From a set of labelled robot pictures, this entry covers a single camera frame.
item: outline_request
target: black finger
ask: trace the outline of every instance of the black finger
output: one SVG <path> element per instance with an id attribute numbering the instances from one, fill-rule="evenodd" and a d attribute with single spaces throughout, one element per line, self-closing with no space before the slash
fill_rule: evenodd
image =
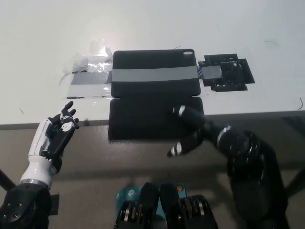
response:
<path id="1" fill-rule="evenodd" d="M 203 112 L 184 105 L 174 107 L 173 114 L 194 128 L 204 128 L 207 123 Z"/>
<path id="2" fill-rule="evenodd" d="M 73 101 L 68 102 L 65 107 L 63 108 L 63 110 L 68 110 L 73 106 Z"/>
<path id="3" fill-rule="evenodd" d="M 76 110 L 75 110 L 75 109 L 73 109 L 73 110 L 70 111 L 71 116 L 75 115 L 75 113 L 76 113 Z"/>
<path id="4" fill-rule="evenodd" d="M 180 140 L 175 146 L 171 148 L 171 150 L 167 153 L 168 157 L 179 156 L 183 154 L 188 154 L 198 146 L 201 145 L 203 141 L 203 136 L 201 132 L 198 130 L 194 132 L 192 135 L 187 136 Z"/>

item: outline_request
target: white robotic hand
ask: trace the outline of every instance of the white robotic hand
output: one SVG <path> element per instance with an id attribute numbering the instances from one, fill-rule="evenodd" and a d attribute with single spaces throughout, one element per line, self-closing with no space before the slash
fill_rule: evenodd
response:
<path id="1" fill-rule="evenodd" d="M 52 176 L 61 169 L 62 154 L 79 126 L 78 118 L 73 118 L 76 110 L 68 111 L 73 105 L 70 101 L 61 113 L 43 120 L 36 131 L 29 151 L 29 166 L 20 183 L 34 183 L 51 188 Z"/>

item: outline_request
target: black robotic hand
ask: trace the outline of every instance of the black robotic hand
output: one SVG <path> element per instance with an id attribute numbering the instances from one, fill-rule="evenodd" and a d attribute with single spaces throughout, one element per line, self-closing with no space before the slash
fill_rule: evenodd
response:
<path id="1" fill-rule="evenodd" d="M 72 109 L 69 111 L 72 106 L 73 101 L 70 101 L 64 106 L 60 114 L 53 118 L 48 118 L 52 122 L 53 126 L 50 131 L 50 144 L 47 150 L 43 151 L 43 155 L 47 159 L 52 160 L 57 172 L 59 172 L 62 165 L 61 157 L 63 150 L 72 138 L 75 129 L 80 128 L 78 126 L 79 119 L 73 118 L 76 110 Z"/>
<path id="2" fill-rule="evenodd" d="M 287 194 L 272 147 L 250 131 L 216 126 L 192 108 L 175 107 L 173 114 L 197 131 L 178 142 L 168 156 L 187 154 L 204 139 L 211 141 L 228 159 L 227 172 L 236 207 L 248 227 L 289 228 L 285 217 Z"/>

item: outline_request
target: black cover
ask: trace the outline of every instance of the black cover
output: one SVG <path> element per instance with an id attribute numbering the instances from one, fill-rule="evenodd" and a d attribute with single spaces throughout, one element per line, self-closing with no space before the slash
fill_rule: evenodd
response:
<path id="1" fill-rule="evenodd" d="M 196 66 L 194 50 L 116 51 L 113 54 L 113 70 L 161 69 Z M 177 94 L 196 96 L 200 94 L 199 79 L 145 82 L 112 82 L 111 95 L 115 98 L 148 94 Z"/>
<path id="2" fill-rule="evenodd" d="M 110 103 L 109 140 L 178 139 L 195 129 L 179 122 L 174 106 L 185 105 L 203 111 L 199 97 L 124 98 Z"/>

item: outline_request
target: clear tape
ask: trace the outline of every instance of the clear tape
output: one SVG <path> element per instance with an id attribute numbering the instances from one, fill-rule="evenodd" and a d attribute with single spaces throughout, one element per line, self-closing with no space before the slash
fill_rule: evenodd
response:
<path id="1" fill-rule="evenodd" d="M 111 97 L 112 63 L 105 40 L 92 41 L 88 55 L 75 54 L 65 63 L 61 79 L 70 81 L 67 98 Z"/>

